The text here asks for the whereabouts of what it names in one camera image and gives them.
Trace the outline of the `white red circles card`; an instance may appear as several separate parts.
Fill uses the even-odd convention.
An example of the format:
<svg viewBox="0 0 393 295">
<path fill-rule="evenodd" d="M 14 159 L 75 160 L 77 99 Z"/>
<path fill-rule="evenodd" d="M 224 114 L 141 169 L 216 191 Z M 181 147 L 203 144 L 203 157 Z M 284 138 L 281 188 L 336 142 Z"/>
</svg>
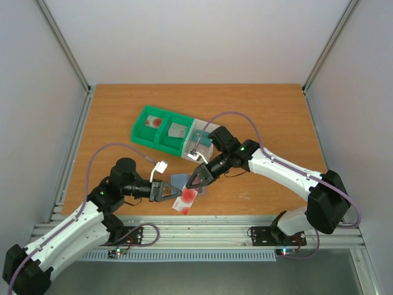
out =
<svg viewBox="0 0 393 295">
<path fill-rule="evenodd" d="M 188 189 L 186 187 L 182 188 L 182 194 L 177 197 L 172 205 L 172 209 L 187 215 L 194 203 L 198 192 L 195 189 Z"/>
</svg>

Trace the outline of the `white floral credit card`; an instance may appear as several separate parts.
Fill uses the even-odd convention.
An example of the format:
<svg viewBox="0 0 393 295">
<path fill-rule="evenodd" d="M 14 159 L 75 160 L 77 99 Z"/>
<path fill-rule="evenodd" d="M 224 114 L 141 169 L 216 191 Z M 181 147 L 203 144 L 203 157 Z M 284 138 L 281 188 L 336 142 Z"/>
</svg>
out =
<svg viewBox="0 0 393 295">
<path fill-rule="evenodd" d="M 187 134 L 187 130 L 188 130 L 187 127 L 180 127 L 179 130 L 177 131 L 176 135 L 179 138 L 184 138 L 184 136 Z"/>
</svg>

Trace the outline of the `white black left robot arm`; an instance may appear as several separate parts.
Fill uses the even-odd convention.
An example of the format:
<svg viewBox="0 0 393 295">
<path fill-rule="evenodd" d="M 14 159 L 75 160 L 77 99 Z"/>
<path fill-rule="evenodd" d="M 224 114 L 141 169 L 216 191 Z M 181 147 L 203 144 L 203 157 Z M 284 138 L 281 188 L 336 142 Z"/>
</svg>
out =
<svg viewBox="0 0 393 295">
<path fill-rule="evenodd" d="M 121 158 L 59 225 L 24 247 L 16 244 L 7 251 L 2 278 L 9 286 L 8 294 L 44 294 L 57 275 L 90 250 L 129 241 L 137 228 L 125 227 L 114 214 L 126 196 L 163 202 L 181 194 L 165 181 L 142 179 L 136 162 Z"/>
</svg>

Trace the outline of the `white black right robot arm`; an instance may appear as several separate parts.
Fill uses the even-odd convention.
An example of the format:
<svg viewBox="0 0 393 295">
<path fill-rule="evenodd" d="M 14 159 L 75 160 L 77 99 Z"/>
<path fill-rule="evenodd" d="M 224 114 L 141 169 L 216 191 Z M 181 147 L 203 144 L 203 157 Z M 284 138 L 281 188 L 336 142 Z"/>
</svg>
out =
<svg viewBox="0 0 393 295">
<path fill-rule="evenodd" d="M 346 192 L 343 182 L 334 171 L 319 173 L 294 165 L 253 140 L 240 143 L 226 127 L 218 127 L 208 138 L 220 154 L 197 166 L 186 188 L 206 187 L 230 169 L 241 168 L 272 179 L 306 201 L 306 206 L 283 211 L 274 219 L 270 236 L 276 243 L 310 229 L 332 234 L 349 210 L 350 202 L 342 196 Z"/>
</svg>

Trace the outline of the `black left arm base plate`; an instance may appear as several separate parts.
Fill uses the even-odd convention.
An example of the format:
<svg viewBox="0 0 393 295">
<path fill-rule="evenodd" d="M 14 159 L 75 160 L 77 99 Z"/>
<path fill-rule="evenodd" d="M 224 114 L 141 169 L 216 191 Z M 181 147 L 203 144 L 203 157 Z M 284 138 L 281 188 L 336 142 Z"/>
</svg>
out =
<svg viewBox="0 0 393 295">
<path fill-rule="evenodd" d="M 121 227 L 111 232 L 106 246 L 128 246 L 142 244 L 143 228 Z"/>
</svg>

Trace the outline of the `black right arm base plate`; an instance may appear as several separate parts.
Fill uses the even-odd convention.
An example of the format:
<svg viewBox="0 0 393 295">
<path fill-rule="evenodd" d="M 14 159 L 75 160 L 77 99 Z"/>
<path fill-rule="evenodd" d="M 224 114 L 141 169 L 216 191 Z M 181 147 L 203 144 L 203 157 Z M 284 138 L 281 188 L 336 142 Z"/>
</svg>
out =
<svg viewBox="0 0 393 295">
<path fill-rule="evenodd" d="M 279 229 L 270 226 L 253 226 L 248 228 L 247 236 L 251 238 L 253 246 L 306 246 L 304 232 L 287 236 Z"/>
</svg>

